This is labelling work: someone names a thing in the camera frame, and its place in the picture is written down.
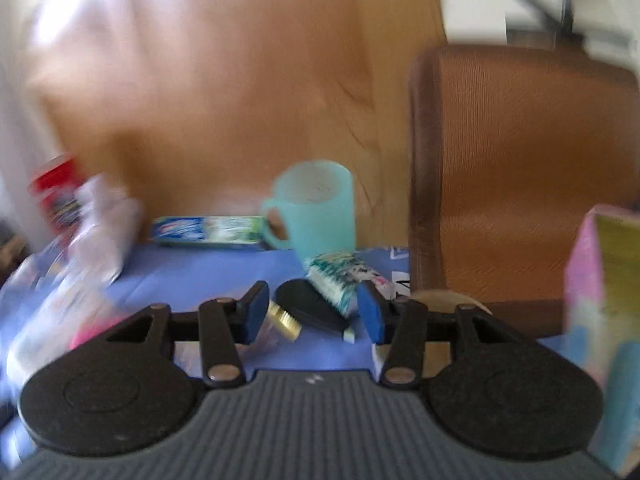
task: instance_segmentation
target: pink object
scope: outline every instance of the pink object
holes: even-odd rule
[[[98,334],[117,325],[121,321],[120,318],[114,318],[83,328],[80,332],[76,333],[71,343],[69,343],[69,350],[79,347],[82,343],[86,343],[89,339],[96,337]]]

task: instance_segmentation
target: toothpaste box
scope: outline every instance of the toothpaste box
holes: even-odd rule
[[[265,248],[261,216],[163,216],[156,218],[150,238],[163,245],[222,248]]]

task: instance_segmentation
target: wooden panel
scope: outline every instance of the wooden panel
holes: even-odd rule
[[[251,214],[328,158],[358,242],[405,244],[406,74],[444,40],[438,0],[44,0],[28,83],[88,173],[162,214]]]

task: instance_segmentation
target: mug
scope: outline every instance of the mug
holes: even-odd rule
[[[286,170],[261,215],[271,208],[278,210],[289,238],[280,240],[265,222],[264,239],[277,249],[293,248],[303,265],[320,254],[356,248],[353,177],[337,162],[308,160]]]

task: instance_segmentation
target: red can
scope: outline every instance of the red can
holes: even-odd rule
[[[68,155],[54,158],[33,177],[31,191],[58,234],[71,236],[78,224],[80,206],[76,189],[82,184],[84,179]]]

